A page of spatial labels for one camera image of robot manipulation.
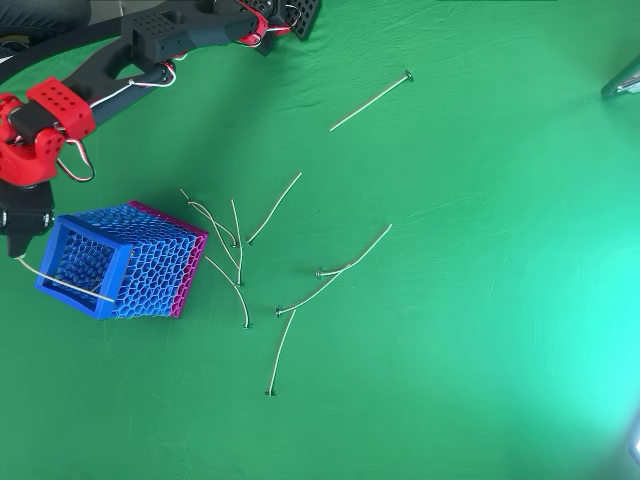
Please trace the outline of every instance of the green backdrop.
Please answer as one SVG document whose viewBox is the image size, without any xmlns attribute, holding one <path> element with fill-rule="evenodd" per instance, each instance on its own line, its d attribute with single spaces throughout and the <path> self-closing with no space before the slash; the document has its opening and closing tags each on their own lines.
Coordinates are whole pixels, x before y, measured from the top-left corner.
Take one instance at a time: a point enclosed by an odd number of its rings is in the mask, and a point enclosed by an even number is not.
<svg viewBox="0 0 640 480">
<path fill-rule="evenodd" d="M 247 234 L 301 170 L 246 250 L 254 328 L 208 264 L 181 319 L 99 322 L 0 259 L 0 477 L 640 478 L 640 103 L 599 98 L 640 51 L 639 16 L 637 0 L 324 0 L 306 43 L 193 52 L 87 138 L 98 176 L 56 178 L 57 211 L 135 198 L 206 226 L 182 187 L 228 226 L 233 196 Z M 415 83 L 329 134 L 405 68 Z M 387 222 L 298 310 L 266 397 L 274 307 Z M 231 271 L 215 237 L 207 253 Z"/>
</svg>

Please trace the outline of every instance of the honeycomb mesh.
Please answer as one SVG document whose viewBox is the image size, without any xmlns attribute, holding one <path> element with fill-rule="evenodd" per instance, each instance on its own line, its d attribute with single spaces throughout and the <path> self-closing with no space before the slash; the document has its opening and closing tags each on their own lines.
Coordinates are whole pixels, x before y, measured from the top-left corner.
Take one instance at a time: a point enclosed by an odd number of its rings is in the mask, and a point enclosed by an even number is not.
<svg viewBox="0 0 640 480">
<path fill-rule="evenodd" d="M 102 284 L 113 252 L 113 248 L 72 231 L 67 237 L 62 258 L 53 276 L 85 290 L 97 290 Z M 95 305 L 96 303 L 96 298 L 91 295 L 54 282 L 48 283 L 89 304 Z"/>
<path fill-rule="evenodd" d="M 129 262 L 114 278 L 122 279 L 111 311 L 113 317 L 178 316 L 184 306 L 207 233 L 137 202 L 72 215 L 110 237 L 131 245 Z M 113 249 L 97 238 L 72 232 L 56 278 L 85 289 L 103 282 Z M 92 304 L 95 297 L 80 296 Z"/>
</svg>

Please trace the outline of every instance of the robotic arm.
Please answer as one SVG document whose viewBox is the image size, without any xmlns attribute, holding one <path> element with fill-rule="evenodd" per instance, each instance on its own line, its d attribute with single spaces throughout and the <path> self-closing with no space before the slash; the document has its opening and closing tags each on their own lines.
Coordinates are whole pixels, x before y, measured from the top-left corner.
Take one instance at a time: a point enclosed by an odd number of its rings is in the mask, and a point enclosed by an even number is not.
<svg viewBox="0 0 640 480">
<path fill-rule="evenodd" d="M 78 146 L 93 170 L 81 139 L 154 87 L 170 85 L 174 59 L 195 48 L 231 42 L 267 55 L 278 35 L 293 32 L 306 38 L 319 6 L 320 0 L 169 0 L 85 30 L 84 38 L 59 37 L 53 51 L 45 47 L 50 56 L 90 44 L 96 35 L 117 37 L 66 79 L 51 77 L 28 89 L 27 103 L 0 94 L 0 235 L 7 236 L 8 255 L 24 255 L 33 237 L 51 228 L 49 180 L 57 173 L 56 163 L 76 181 L 93 178 L 76 177 L 57 160 L 63 145 Z M 38 58 L 37 51 L 32 55 Z M 9 69 L 27 66 L 12 60 L 6 62 Z M 143 73 L 118 78 L 129 65 Z"/>
</svg>

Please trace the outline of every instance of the blue honeycomb container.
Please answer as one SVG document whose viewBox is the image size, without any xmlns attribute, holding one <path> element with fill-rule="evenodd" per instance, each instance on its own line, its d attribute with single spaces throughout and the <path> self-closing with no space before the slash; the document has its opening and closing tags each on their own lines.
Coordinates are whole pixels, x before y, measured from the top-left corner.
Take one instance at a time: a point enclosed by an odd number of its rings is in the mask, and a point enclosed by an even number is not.
<svg viewBox="0 0 640 480">
<path fill-rule="evenodd" d="M 36 288 L 95 318 L 179 317 L 208 233 L 140 202 L 61 215 Z"/>
</svg>

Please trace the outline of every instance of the red gripper part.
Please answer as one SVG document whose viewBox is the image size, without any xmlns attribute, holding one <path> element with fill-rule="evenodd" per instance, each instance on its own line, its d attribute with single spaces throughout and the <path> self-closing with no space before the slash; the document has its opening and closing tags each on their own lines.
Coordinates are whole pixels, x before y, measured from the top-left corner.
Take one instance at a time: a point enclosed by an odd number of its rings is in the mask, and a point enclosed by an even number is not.
<svg viewBox="0 0 640 480">
<path fill-rule="evenodd" d="M 22 102 L 15 95 L 0 94 L 0 179 L 18 186 L 35 185 L 56 175 L 56 157 L 64 144 L 64 136 L 53 128 L 45 128 L 32 145 L 9 145 L 16 132 L 8 116 Z"/>
<path fill-rule="evenodd" d="M 27 90 L 27 98 L 39 103 L 56 117 L 68 138 L 80 139 L 96 128 L 91 107 L 53 77 Z"/>
<path fill-rule="evenodd" d="M 258 17 L 258 26 L 256 27 L 256 30 L 248 35 L 244 35 L 238 38 L 238 42 L 251 47 L 262 42 L 262 39 L 264 38 L 265 34 L 267 33 L 267 29 L 269 28 L 269 22 L 267 22 L 267 19 L 264 18 L 264 16 L 255 8 L 251 8 L 248 5 L 248 2 L 245 2 L 244 0 L 238 0 L 238 2 L 244 5 L 256 17 Z"/>
</svg>

